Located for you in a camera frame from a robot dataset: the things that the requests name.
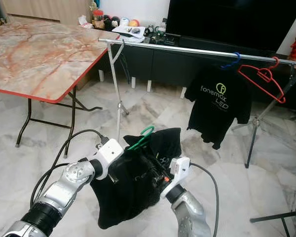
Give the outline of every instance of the black cloth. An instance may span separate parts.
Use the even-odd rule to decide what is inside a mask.
[[[203,68],[187,88],[185,97],[195,101],[187,129],[202,133],[203,141],[219,149],[234,118],[246,124],[250,118],[251,95],[246,81],[234,68],[210,65]]]
[[[145,149],[125,150],[123,156],[109,167],[109,175],[118,180],[115,184],[109,176],[90,183],[99,201],[98,225],[101,229],[132,219],[159,201],[161,190],[152,184],[154,173],[146,156],[155,158],[159,154],[170,161],[178,157],[181,154],[180,131],[180,128],[170,128],[155,132],[149,137]],[[142,136],[124,137],[130,146],[140,138]]]

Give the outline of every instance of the red table edge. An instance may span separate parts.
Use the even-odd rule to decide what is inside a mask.
[[[63,98],[78,84],[78,82],[90,71],[90,69],[103,57],[103,55],[108,51],[108,49],[106,48],[103,53],[100,54],[100,56],[84,71],[83,74],[81,74],[81,76],[79,76],[77,78],[77,80],[74,81],[74,83],[64,92],[64,94],[62,94],[58,99],[56,100],[49,100],[49,99],[44,99],[41,97],[37,97],[37,96],[33,96],[33,95],[26,95],[26,94],[22,94],[22,93],[17,93],[17,92],[13,92],[13,91],[9,91],[9,90],[1,90],[1,93],[6,93],[6,94],[10,94],[10,95],[17,95],[17,96],[22,96],[28,99],[34,99],[34,100],[39,100],[39,101],[43,101],[43,102],[47,102],[47,103],[51,103],[51,104],[56,104],[59,103],[60,101],[63,100]]]

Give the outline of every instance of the red hanger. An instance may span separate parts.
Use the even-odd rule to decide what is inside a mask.
[[[281,88],[281,86],[277,83],[277,81],[273,78],[273,74],[271,69],[276,68],[278,66],[279,59],[277,57],[273,57],[274,59],[276,59],[276,64],[274,66],[271,66],[269,68],[257,68],[251,65],[241,65],[240,68],[238,69],[238,73],[240,73],[241,75],[243,75],[246,79],[248,79],[250,82],[252,82],[254,85],[256,85],[258,88],[260,88],[262,91],[264,91],[266,94],[268,94],[269,96],[271,96],[273,99],[277,100],[279,103],[284,104],[286,102],[286,99],[284,97],[284,92]],[[248,67],[248,68],[253,68],[256,69],[257,75],[262,78],[263,80],[265,80],[266,82],[274,82],[274,84],[278,87],[279,91],[280,91],[280,96],[275,96],[273,94],[271,94],[270,92],[268,92],[267,90],[265,90],[263,87],[261,87],[259,84],[257,84],[255,81],[253,81],[251,78],[249,78],[247,75],[245,75],[241,69],[243,67]]]

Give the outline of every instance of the marble table top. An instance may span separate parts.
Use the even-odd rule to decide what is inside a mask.
[[[57,103],[119,34],[33,20],[0,26],[0,92]]]

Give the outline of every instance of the clothing rack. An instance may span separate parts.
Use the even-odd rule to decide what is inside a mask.
[[[115,92],[118,99],[117,104],[117,140],[119,141],[119,134],[120,134],[120,118],[121,118],[121,110],[123,110],[127,115],[129,112],[124,107],[123,102],[120,98],[119,90],[118,90],[118,83],[116,79],[116,73],[115,73],[115,67],[114,63],[118,59],[119,55],[121,54],[124,46],[133,46],[133,47],[141,47],[141,48],[150,48],[150,49],[158,49],[158,50],[165,50],[165,51],[171,51],[171,52],[183,52],[183,53],[191,53],[191,54],[202,54],[202,55],[213,55],[213,56],[219,56],[219,57],[229,57],[229,58],[238,58],[239,55],[235,53],[226,53],[226,52],[219,52],[219,51],[209,51],[209,50],[201,50],[201,49],[192,49],[192,48],[180,48],[180,47],[172,47],[172,46],[164,46],[164,45],[157,45],[157,44],[147,44],[147,43],[132,43],[132,42],[125,42],[120,40],[111,40],[111,39],[98,39],[99,42],[106,42],[108,46],[108,53],[109,53],[109,59],[110,59],[110,65],[112,70],[112,76],[115,86]],[[120,48],[118,49],[116,55],[113,57],[111,45],[112,44],[120,44]],[[240,54],[241,59],[248,59],[248,60],[254,60],[254,61],[262,61],[262,62],[270,62],[270,63],[276,63],[277,60],[274,58],[268,58],[268,57],[260,57],[260,56],[253,56],[253,55],[246,55],[246,54]],[[287,64],[291,67],[291,75],[290,80],[288,84],[284,87],[283,92],[284,95],[291,89],[291,87],[296,83],[296,74],[294,66],[296,66],[296,61],[291,60],[285,60],[285,59],[279,59],[280,64]],[[257,129],[260,125],[260,120],[262,120],[265,115],[276,105],[277,100],[273,100],[266,109],[257,117],[254,118],[253,123],[253,132],[252,132],[252,139],[250,144],[250,149],[248,153],[248,159],[245,163],[245,167],[249,168],[250,159],[252,156],[253,146],[257,135]],[[233,128],[233,130],[247,126],[247,124],[242,124],[239,126],[236,126]]]

